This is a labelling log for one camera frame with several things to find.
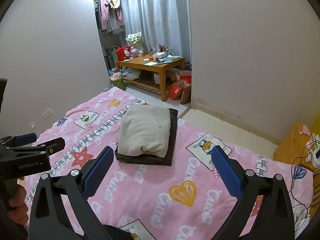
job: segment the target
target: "finger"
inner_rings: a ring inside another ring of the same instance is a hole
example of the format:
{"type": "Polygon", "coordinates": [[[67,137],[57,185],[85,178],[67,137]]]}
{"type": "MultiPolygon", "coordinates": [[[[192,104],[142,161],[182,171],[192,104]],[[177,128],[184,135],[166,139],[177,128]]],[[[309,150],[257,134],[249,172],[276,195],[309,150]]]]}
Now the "finger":
{"type": "Polygon", "coordinates": [[[28,212],[28,206],[24,203],[21,207],[17,207],[14,210],[8,211],[8,216],[12,220],[19,220],[23,218],[27,212],[28,212]]]}
{"type": "Polygon", "coordinates": [[[25,214],[23,218],[18,219],[18,220],[14,220],[14,221],[15,221],[17,224],[20,224],[20,225],[23,225],[23,226],[24,226],[24,225],[28,222],[28,220],[29,220],[29,217],[28,217],[27,214],[25,214]]]}
{"type": "Polygon", "coordinates": [[[24,203],[26,198],[27,191],[26,189],[18,184],[16,195],[9,199],[9,205],[11,207],[20,207],[24,203]]]}

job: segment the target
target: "tiled floor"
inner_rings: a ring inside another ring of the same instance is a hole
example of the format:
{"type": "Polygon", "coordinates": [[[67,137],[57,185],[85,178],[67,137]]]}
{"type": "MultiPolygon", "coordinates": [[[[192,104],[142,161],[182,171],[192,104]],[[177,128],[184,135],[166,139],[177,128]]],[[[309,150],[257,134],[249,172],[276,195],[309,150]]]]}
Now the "tiled floor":
{"type": "Polygon", "coordinates": [[[146,100],[149,104],[153,106],[177,109],[179,112],[178,115],[181,115],[190,106],[190,103],[181,105],[180,100],[171,100],[170,98],[168,98],[167,101],[162,102],[161,95],[152,93],[148,90],[139,89],[137,87],[129,86],[126,88],[125,91],[134,95],[137,98],[146,100]]]}
{"type": "Polygon", "coordinates": [[[211,135],[219,136],[225,142],[245,147],[256,154],[263,155],[272,160],[273,153],[278,147],[272,142],[269,142],[253,133],[249,133],[246,130],[238,128],[196,109],[190,109],[183,119],[198,128],[206,130],[211,135]]]}

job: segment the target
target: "baseboard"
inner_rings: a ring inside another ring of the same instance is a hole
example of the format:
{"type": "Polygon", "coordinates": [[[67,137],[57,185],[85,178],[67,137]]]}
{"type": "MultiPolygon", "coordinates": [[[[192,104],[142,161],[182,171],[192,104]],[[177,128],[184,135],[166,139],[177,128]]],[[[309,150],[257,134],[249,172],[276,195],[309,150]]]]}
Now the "baseboard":
{"type": "Polygon", "coordinates": [[[202,112],[204,112],[206,114],[209,114],[209,115],[212,115],[214,117],[217,117],[220,120],[223,120],[223,121],[225,121],[227,123],[230,123],[230,124],[232,124],[232,125],[234,125],[236,127],[239,127],[239,128],[241,128],[243,130],[246,130],[246,131],[248,131],[250,133],[253,133],[253,134],[255,134],[255,135],[257,135],[257,136],[259,136],[261,138],[264,138],[265,140],[270,141],[270,142],[272,142],[272,143],[274,143],[276,145],[280,145],[281,144],[281,140],[279,140],[277,138],[274,138],[273,136],[268,135],[267,133],[262,132],[262,131],[260,131],[260,130],[258,130],[256,128],[253,128],[250,125],[241,123],[236,119],[233,119],[233,118],[231,118],[229,116],[221,114],[221,113],[219,113],[217,111],[214,111],[214,110],[212,110],[212,109],[210,109],[210,108],[208,108],[206,106],[202,106],[202,105],[200,105],[198,103],[195,103],[195,102],[192,102],[192,101],[191,101],[191,105],[190,106],[191,106],[191,108],[200,110],[200,111],[202,111],[202,112]]]}
{"type": "Polygon", "coordinates": [[[186,115],[186,113],[190,111],[190,109],[191,109],[191,106],[189,106],[186,110],[184,110],[184,111],[182,112],[182,114],[180,114],[180,115],[178,116],[178,118],[184,117],[184,116],[186,115]]]}

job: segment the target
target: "wall socket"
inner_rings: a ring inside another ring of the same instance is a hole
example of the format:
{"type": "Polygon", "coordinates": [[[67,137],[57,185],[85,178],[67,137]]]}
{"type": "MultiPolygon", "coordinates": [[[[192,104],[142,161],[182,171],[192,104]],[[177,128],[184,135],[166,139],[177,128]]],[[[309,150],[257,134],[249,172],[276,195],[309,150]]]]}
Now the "wall socket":
{"type": "Polygon", "coordinates": [[[31,124],[29,124],[29,126],[31,127],[31,129],[36,128],[36,124],[34,122],[32,122],[31,124]]]}
{"type": "Polygon", "coordinates": [[[53,111],[51,110],[51,108],[49,108],[47,111],[45,111],[44,113],[42,113],[42,116],[44,119],[48,118],[50,115],[53,114],[53,111]]]}

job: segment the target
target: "pink blanket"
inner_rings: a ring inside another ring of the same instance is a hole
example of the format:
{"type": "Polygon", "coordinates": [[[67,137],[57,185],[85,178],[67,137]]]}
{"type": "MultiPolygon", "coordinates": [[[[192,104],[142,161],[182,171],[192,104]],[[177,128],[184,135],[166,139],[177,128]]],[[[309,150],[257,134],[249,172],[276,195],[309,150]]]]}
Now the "pink blanket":
{"type": "MultiPolygon", "coordinates": [[[[49,174],[66,175],[97,157],[105,146],[115,149],[122,115],[133,104],[147,102],[112,88],[67,112],[65,118],[53,124],[34,143],[56,137],[63,137],[66,141],[65,149],[51,156],[49,174]]],[[[290,189],[291,165],[222,142],[179,119],[171,167],[124,164],[115,158],[96,195],[89,198],[88,203],[102,224],[129,231],[135,240],[209,240],[236,203],[236,198],[229,195],[212,166],[210,155],[207,155],[214,145],[220,145],[244,169],[252,169],[260,176],[282,174],[290,189]]],[[[293,170],[296,178],[293,195],[300,202],[310,204],[312,173],[300,167],[293,170]]],[[[25,202],[29,212],[40,175],[25,179],[28,192],[25,202]]],[[[82,234],[68,198],[62,196],[62,199],[75,231],[82,234]]],[[[258,197],[243,234],[252,227],[260,203],[258,197]]],[[[294,213],[298,218],[304,208],[297,206],[293,199],[292,206],[295,206],[294,213]]]]}

